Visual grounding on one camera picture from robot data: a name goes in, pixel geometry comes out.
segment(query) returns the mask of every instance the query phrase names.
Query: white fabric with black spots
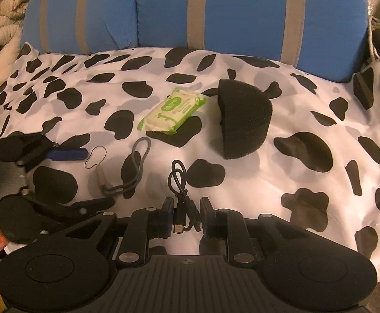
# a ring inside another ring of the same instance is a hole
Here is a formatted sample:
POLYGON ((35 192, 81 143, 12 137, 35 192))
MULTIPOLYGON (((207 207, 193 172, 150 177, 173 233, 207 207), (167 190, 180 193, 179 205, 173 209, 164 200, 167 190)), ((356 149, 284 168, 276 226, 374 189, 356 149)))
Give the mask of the white fabric with black spots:
MULTIPOLYGON (((245 217, 272 213, 358 250, 375 265, 380 293, 380 59, 340 84, 279 62, 202 50, 38 56, 26 44, 12 72, 0 87, 0 137, 42 132, 66 147, 104 146, 101 165, 112 185, 134 176, 131 148, 145 135, 136 129, 139 121, 177 86, 206 91, 206 104, 175 136, 148 133, 152 148, 143 179, 118 196, 112 210, 129 216, 161 206, 172 195, 171 162, 179 159, 196 203, 208 196, 214 208, 245 217), (273 104, 265 143, 235 160, 221 154, 216 88, 222 78, 254 85, 273 104)), ((138 160, 145 148, 139 147, 138 160)), ((99 162, 101 152, 94 158, 99 162)), ((86 169, 84 161, 45 160, 30 180, 47 201, 102 197, 95 169, 86 169), (59 199, 49 199, 53 190, 59 199)), ((200 238, 193 230, 151 244, 165 245, 170 254, 198 254, 200 238)), ((380 312, 380 300, 371 305, 380 312)))

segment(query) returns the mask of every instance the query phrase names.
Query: tan stripe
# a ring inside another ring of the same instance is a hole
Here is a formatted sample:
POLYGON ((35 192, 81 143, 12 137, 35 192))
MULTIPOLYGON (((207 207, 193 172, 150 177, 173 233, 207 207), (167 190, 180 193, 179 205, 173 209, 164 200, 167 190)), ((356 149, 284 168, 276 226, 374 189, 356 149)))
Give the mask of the tan stripe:
POLYGON ((76 38, 83 54, 90 54, 86 37, 86 6, 87 0, 77 0, 76 9, 76 38))
POLYGON ((48 32, 47 32, 47 10, 48 10, 48 0, 40 1, 39 9, 39 36, 40 36, 40 45, 45 53, 50 53, 48 42, 48 32))
POLYGON ((298 64, 303 41, 306 0, 287 0, 285 7, 284 39, 280 61, 298 64))
POLYGON ((187 0, 187 47, 204 49, 206 0, 187 0))

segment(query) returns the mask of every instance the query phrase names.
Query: blue handle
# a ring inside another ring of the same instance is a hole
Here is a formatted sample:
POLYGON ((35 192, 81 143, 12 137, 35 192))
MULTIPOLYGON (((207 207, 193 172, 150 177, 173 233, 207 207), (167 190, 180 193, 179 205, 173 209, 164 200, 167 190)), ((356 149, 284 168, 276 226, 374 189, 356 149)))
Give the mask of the blue handle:
POLYGON ((88 157, 88 150, 85 148, 60 150, 54 149, 47 154, 47 159, 52 161, 81 161, 88 157))

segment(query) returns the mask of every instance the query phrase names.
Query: black device base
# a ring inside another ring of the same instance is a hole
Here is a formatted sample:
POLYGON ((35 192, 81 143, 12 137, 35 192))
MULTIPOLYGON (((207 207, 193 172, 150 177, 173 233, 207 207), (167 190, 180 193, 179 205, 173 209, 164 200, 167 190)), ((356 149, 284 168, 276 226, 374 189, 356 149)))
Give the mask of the black device base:
POLYGON ((245 219, 202 198, 204 235, 225 255, 150 256, 173 209, 168 197, 130 218, 99 214, 13 252, 0 263, 7 312, 368 313, 371 262, 270 214, 245 219))

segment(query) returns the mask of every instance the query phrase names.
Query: baby wipes package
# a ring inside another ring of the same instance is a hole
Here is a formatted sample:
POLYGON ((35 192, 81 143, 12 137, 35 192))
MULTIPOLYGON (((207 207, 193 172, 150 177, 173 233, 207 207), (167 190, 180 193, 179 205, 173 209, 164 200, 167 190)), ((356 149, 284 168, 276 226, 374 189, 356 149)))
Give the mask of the baby wipes package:
POLYGON ((172 94, 157 105, 138 124, 138 130, 175 134, 177 128, 206 102, 199 93, 175 88, 172 94))

